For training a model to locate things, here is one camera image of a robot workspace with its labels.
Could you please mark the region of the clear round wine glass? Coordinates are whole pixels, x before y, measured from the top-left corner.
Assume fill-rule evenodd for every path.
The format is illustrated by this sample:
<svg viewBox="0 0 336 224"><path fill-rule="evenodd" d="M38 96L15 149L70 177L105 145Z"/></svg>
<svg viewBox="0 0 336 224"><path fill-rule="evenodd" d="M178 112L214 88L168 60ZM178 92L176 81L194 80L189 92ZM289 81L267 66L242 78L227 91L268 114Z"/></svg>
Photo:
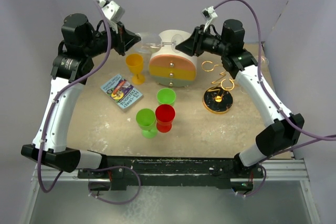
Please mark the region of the clear round wine glass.
<svg viewBox="0 0 336 224"><path fill-rule="evenodd" d="M172 49L175 49L176 45L184 41L180 34L175 34L170 41L163 41L158 34L149 32L136 33L136 35L141 40L133 46L133 49L142 54L153 54L165 46L171 46Z"/></svg>

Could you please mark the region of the gold wine glass rack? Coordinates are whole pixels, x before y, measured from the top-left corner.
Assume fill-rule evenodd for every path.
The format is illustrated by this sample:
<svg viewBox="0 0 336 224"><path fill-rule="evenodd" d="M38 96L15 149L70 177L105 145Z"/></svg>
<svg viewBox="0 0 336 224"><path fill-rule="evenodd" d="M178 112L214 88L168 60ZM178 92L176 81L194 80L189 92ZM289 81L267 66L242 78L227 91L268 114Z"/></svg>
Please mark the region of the gold wine glass rack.
<svg viewBox="0 0 336 224"><path fill-rule="evenodd" d="M231 77L226 70L219 73L219 78L211 82L203 95L203 106L214 114L224 114L233 106L233 96L231 91L239 84Z"/></svg>

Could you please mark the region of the clear ribbed flute glass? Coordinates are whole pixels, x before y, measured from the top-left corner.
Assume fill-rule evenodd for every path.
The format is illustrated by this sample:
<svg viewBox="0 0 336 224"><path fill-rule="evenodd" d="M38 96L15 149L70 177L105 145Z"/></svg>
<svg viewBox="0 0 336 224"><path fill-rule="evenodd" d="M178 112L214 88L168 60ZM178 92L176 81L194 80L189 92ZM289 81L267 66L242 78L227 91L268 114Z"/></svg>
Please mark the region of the clear ribbed flute glass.
<svg viewBox="0 0 336 224"><path fill-rule="evenodd" d="M269 65L269 60L265 57L265 56L261 56L261 60L260 60L260 68L261 68L261 74L264 73L264 69L267 71L268 70L268 65ZM239 85L239 90L242 94L247 95L248 93L246 92L246 90Z"/></svg>

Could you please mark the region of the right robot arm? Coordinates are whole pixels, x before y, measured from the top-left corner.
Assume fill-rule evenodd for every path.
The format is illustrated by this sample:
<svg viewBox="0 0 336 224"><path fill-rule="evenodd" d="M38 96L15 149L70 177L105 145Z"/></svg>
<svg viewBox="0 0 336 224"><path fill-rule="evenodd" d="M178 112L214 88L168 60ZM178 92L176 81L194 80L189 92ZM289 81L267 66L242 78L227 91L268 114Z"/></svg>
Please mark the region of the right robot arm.
<svg viewBox="0 0 336 224"><path fill-rule="evenodd" d="M242 86L258 109L265 129L256 136L256 143L237 154L234 173L246 177L252 166L263 159L297 144L304 119L283 105L265 78L258 73L258 62L244 49L245 30L240 21L228 19L221 35L212 35L197 26L189 38L175 46L176 50L200 56L209 52L221 57L223 68Z"/></svg>

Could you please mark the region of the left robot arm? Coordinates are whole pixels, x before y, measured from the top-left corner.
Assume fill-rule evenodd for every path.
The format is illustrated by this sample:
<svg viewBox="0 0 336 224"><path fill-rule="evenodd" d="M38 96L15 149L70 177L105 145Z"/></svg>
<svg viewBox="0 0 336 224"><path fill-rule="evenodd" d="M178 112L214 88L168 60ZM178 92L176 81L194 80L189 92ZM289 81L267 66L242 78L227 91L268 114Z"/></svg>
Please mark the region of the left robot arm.
<svg viewBox="0 0 336 224"><path fill-rule="evenodd" d="M94 67L93 57L114 49L125 53L141 38L117 22L99 32L84 14L71 14L61 27L63 40L58 47L51 70L50 95L41 126L32 143L22 146L21 155L64 172L88 168L96 178L108 172L104 155L68 148L67 134L77 103Z"/></svg>

